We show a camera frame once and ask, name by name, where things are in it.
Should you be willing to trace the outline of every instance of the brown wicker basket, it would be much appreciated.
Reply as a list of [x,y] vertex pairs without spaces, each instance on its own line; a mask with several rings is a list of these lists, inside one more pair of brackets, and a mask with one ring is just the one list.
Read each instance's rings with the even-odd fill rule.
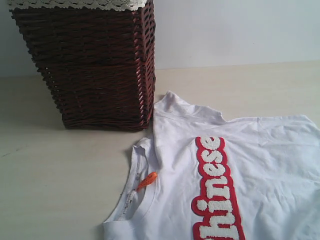
[[153,1],[136,11],[11,11],[66,128],[148,127],[155,90]]

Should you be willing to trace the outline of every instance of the orange tag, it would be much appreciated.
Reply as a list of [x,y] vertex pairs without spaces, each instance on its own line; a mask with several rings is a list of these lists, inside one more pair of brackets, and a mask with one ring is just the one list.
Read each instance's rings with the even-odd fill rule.
[[136,191],[138,192],[140,189],[152,184],[156,180],[157,176],[158,175],[157,175],[157,173],[155,171],[150,173],[148,176],[146,176],[145,179],[142,180],[142,182],[140,182],[140,184],[137,187]]

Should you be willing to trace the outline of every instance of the red patch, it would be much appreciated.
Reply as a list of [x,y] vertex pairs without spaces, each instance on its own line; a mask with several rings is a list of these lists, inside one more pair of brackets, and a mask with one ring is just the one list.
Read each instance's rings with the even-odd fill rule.
[[[217,140],[218,138],[211,137],[210,139],[212,140],[212,142],[214,142],[215,139]],[[191,208],[195,214],[203,216],[203,221],[197,222],[193,225],[193,238],[195,240],[245,240],[245,235],[241,226],[241,216],[237,204],[234,183],[230,175],[230,168],[227,164],[228,158],[226,152],[224,151],[225,140],[222,137],[220,137],[220,145],[217,149],[214,150],[204,147],[201,143],[202,140],[203,139],[201,137],[197,137],[195,139],[195,143],[198,147],[196,153],[197,160],[199,161],[198,171],[201,174],[202,179],[200,181],[200,195],[192,200]],[[207,150],[210,154],[213,151],[219,151],[222,155],[222,161],[219,163],[216,163],[215,160],[213,160],[212,162],[204,161],[202,153],[205,150]],[[212,164],[216,169],[218,168],[217,164],[223,165],[225,171],[223,174],[219,176],[212,176],[212,174],[208,174],[208,171],[204,169],[205,164]],[[229,193],[227,194],[228,198],[222,196],[223,194],[213,195],[212,198],[208,198],[207,192],[210,191],[210,189],[206,187],[206,181],[214,179],[219,180],[221,179],[221,177],[223,179],[226,178],[227,183],[214,185],[211,184],[211,191],[212,188],[219,190],[222,189],[224,186],[227,186],[227,189],[229,189]],[[229,210],[225,210],[226,208],[224,208],[224,210],[221,210],[223,209],[223,207],[220,207],[221,205],[219,204],[224,204],[224,202],[228,200],[231,202],[231,208],[228,208]],[[228,202],[229,205],[224,204],[223,206],[230,207],[230,202]]]

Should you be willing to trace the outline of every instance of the woven basket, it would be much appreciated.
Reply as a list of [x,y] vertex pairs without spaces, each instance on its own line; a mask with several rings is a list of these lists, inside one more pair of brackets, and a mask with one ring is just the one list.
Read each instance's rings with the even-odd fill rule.
[[155,90],[152,0],[136,11],[11,12],[66,128],[148,127]]

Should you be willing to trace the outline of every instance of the red border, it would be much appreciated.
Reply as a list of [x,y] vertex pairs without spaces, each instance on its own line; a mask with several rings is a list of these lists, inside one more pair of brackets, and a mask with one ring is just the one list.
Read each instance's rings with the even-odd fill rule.
[[[220,164],[222,164],[224,167],[225,167],[225,172],[223,174],[223,176],[226,177],[227,179],[227,184],[219,184],[219,185],[216,185],[217,187],[223,187],[223,186],[228,186],[229,189],[230,189],[230,201],[231,201],[231,204],[232,204],[232,214],[234,215],[234,218],[235,218],[235,222],[233,225],[236,226],[237,228],[237,231],[238,231],[238,234],[239,234],[239,240],[245,240],[245,234],[244,234],[244,231],[243,231],[243,228],[242,228],[242,225],[241,225],[241,216],[240,216],[240,213],[239,213],[239,207],[238,207],[238,204],[237,204],[237,197],[236,197],[236,192],[235,192],[235,188],[234,188],[234,182],[231,178],[231,171],[230,171],[230,168],[228,166],[228,158],[227,158],[227,154],[226,152],[224,151],[224,148],[225,148],[225,140],[222,138],[222,137],[219,137],[220,139],[220,146],[219,148],[217,149],[217,151],[219,151],[221,154],[222,154],[222,162]],[[214,211],[214,213],[211,213],[209,212],[208,208],[205,210],[205,211],[200,211],[198,210],[197,208],[197,201],[198,200],[205,200],[205,201],[212,201],[212,200],[215,200],[215,201],[223,201],[223,200],[226,200],[223,196],[214,196],[213,198],[209,199],[207,198],[207,188],[205,186],[205,183],[207,180],[209,179],[218,179],[220,178],[221,176],[219,177],[212,177],[212,176],[209,176],[208,174],[206,174],[206,172],[204,171],[204,164],[207,164],[207,162],[205,162],[203,160],[203,158],[201,157],[201,153],[204,151],[204,150],[208,150],[210,153],[212,152],[212,150],[210,149],[207,149],[205,148],[202,144],[201,144],[201,137],[197,137],[195,139],[195,143],[196,143],[196,146],[198,147],[198,150],[196,152],[196,157],[197,157],[197,160],[199,162],[199,166],[198,166],[198,171],[200,173],[200,175],[202,176],[202,179],[200,181],[200,196],[197,196],[195,197],[192,202],[191,202],[191,209],[193,210],[193,212],[196,214],[196,215],[199,215],[199,216],[203,216],[203,221],[202,222],[196,222],[194,225],[193,225],[193,239],[195,240],[203,240],[203,238],[200,237],[200,231],[199,231],[199,227],[200,226],[210,226],[210,218],[212,216],[225,216],[227,214],[227,211]],[[220,228],[228,228],[229,225],[223,225],[221,224],[219,226]],[[214,239],[214,240],[232,240],[232,238],[229,238],[229,237],[213,237],[213,238],[210,238],[209,239]]]

